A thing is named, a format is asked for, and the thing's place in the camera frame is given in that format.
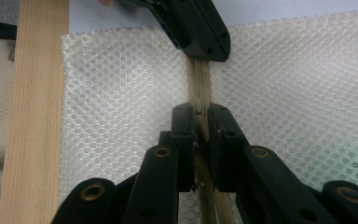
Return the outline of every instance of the table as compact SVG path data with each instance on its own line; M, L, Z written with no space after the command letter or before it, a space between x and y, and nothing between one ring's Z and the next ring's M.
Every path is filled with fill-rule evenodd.
M49 223L58 209L69 0L22 0L0 223Z

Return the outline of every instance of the wooden table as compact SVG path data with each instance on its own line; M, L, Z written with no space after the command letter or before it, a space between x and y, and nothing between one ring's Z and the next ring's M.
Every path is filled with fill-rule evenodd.
M58 209L69 0L21 0L0 223L50 223Z

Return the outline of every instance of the clear bubble wrap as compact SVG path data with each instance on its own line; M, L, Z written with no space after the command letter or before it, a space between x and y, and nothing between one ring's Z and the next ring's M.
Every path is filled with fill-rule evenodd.
M305 184L358 184L358 12L229 31L230 59L211 63L213 102ZM159 28L65 35L62 51L61 202L88 178L138 172L187 101L186 56ZM195 194L180 194L180 223L199 216Z

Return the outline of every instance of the wood grain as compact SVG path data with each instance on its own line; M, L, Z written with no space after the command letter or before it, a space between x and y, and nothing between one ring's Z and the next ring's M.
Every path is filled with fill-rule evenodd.
M21 0L0 223L49 223L58 208L69 0Z

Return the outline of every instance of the floor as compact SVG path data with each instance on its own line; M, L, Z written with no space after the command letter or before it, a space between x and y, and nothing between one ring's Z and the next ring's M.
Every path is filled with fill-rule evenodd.
M17 25L20 0L0 0L0 22Z

